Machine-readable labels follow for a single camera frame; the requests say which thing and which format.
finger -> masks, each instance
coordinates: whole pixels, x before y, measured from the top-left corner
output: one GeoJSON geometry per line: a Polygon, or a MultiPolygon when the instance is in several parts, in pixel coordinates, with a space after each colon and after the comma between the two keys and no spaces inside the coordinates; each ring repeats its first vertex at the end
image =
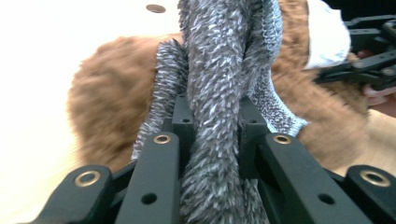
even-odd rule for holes
{"type": "Polygon", "coordinates": [[[369,97],[367,99],[368,105],[382,105],[388,101],[386,96],[369,97]]]}
{"type": "Polygon", "coordinates": [[[367,97],[386,96],[396,92],[396,87],[384,89],[382,91],[375,91],[370,84],[363,86],[363,94],[367,97]]]}

wooden surface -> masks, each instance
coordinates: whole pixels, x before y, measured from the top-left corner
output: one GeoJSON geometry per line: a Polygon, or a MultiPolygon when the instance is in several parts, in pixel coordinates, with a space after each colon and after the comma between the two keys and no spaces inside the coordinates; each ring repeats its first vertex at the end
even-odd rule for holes
{"type": "MultiPolygon", "coordinates": [[[[82,165],[64,110],[79,61],[120,35],[178,29],[175,10],[162,17],[139,14],[144,1],[5,2],[0,2],[2,224],[34,219],[65,175],[82,165]]],[[[380,163],[396,174],[396,148],[389,147],[395,146],[396,120],[373,112],[369,128],[376,145],[357,162],[380,163]]]]}

brown plush fabric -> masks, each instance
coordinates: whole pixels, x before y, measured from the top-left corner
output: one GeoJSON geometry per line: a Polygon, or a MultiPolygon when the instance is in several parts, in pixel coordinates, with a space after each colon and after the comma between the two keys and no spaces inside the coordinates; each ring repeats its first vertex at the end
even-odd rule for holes
{"type": "MultiPolygon", "coordinates": [[[[351,163],[367,141],[365,99],[344,83],[313,83],[318,70],[303,71],[309,54],[306,0],[279,0],[283,43],[273,65],[276,92],[297,116],[310,122],[298,138],[330,169],[351,163]]],[[[69,92],[69,117],[82,159],[116,171],[130,159],[131,145],[151,102],[156,51],[180,34],[120,38],[84,61],[69,92]]]]}

human hand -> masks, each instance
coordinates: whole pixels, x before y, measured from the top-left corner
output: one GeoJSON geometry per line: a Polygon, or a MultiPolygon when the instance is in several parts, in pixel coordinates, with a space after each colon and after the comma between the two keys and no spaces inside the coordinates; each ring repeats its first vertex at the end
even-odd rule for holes
{"type": "Polygon", "coordinates": [[[372,109],[396,118],[396,87],[375,91],[367,84],[363,87],[363,94],[372,109]]]}

fuzzy gray fabric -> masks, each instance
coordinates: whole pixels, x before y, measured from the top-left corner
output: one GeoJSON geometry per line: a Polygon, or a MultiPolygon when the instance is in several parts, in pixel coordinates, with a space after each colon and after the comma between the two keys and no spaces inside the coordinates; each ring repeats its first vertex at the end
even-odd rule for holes
{"type": "Polygon", "coordinates": [[[196,142],[182,178],[184,221],[266,223],[257,181],[239,177],[239,100],[248,95],[272,132],[295,135],[306,124],[280,101],[271,81],[282,37],[278,3],[180,0],[179,8],[184,45],[171,41],[159,48],[154,101],[134,144],[133,159],[146,136],[171,117],[188,69],[196,142]]]}

